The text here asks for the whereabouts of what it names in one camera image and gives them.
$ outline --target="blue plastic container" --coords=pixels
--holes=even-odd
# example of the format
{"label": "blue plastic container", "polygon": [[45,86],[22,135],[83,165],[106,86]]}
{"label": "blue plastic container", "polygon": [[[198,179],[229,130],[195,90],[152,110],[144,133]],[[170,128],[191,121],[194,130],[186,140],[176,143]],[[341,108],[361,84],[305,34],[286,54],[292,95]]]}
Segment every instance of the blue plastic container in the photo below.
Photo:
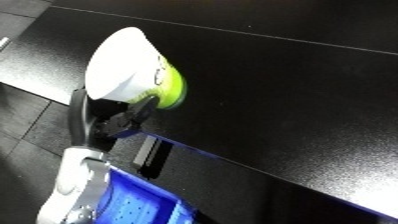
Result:
{"label": "blue plastic container", "polygon": [[190,224],[196,209],[176,195],[112,167],[96,224]]}

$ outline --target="gray floor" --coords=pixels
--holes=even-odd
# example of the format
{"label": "gray floor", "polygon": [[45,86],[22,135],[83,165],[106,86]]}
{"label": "gray floor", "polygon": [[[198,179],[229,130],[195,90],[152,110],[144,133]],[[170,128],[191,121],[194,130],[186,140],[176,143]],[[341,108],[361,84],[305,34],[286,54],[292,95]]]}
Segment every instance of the gray floor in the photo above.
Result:
{"label": "gray floor", "polygon": [[[17,38],[50,4],[0,0],[0,37]],[[70,144],[67,109],[0,84],[0,223],[34,223],[53,188],[62,152]],[[143,139],[138,135],[118,141],[111,162],[135,173],[120,158],[133,159]],[[187,199],[217,223],[392,223],[189,149],[174,148],[161,176],[151,181]]]}

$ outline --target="white cup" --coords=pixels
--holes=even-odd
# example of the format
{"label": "white cup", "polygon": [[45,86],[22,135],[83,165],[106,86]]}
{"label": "white cup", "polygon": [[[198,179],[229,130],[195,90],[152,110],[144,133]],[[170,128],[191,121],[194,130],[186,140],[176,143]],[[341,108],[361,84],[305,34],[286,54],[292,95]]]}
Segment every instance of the white cup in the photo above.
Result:
{"label": "white cup", "polygon": [[87,66],[85,81],[94,100],[136,103],[156,95],[159,108],[180,103],[186,91],[179,72],[135,27],[117,31],[99,46]]}

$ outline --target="black surface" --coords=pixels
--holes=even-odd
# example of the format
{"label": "black surface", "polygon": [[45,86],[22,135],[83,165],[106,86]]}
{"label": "black surface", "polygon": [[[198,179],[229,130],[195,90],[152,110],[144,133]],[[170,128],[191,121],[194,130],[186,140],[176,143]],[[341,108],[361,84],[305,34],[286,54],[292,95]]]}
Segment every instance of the black surface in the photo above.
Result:
{"label": "black surface", "polygon": [[56,6],[398,52],[398,2],[58,0]]}
{"label": "black surface", "polygon": [[[110,152],[112,164],[136,173],[132,159],[142,137],[118,141]],[[377,223],[371,213],[323,194],[178,147],[159,178],[149,181],[181,196],[214,223]]]}
{"label": "black surface", "polygon": [[189,83],[186,102],[146,131],[398,217],[396,56],[51,8],[0,72],[29,68],[39,86],[67,93],[98,44],[126,26],[144,30]]}
{"label": "black surface", "polygon": [[21,138],[49,101],[0,83],[0,131]]}
{"label": "black surface", "polygon": [[54,6],[240,30],[253,12],[254,0],[58,0]]}
{"label": "black surface", "polygon": [[245,31],[398,52],[398,2],[258,0]]}

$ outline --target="white object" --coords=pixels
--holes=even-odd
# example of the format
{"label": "white object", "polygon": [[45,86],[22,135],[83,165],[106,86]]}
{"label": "white object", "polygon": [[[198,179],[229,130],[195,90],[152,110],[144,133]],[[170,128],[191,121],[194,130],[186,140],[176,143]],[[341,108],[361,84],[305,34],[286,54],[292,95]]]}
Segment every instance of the white object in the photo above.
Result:
{"label": "white object", "polygon": [[[66,149],[54,190],[41,207],[36,224],[67,224],[78,223],[75,220],[79,218],[87,219],[81,221],[95,219],[95,210],[109,184],[110,164],[104,159],[104,153],[88,148]],[[82,217],[85,211],[89,216]]]}
{"label": "white object", "polygon": [[119,30],[92,56],[86,70],[87,93],[94,100],[130,101],[157,87],[157,72],[165,72],[161,58],[140,29]]}

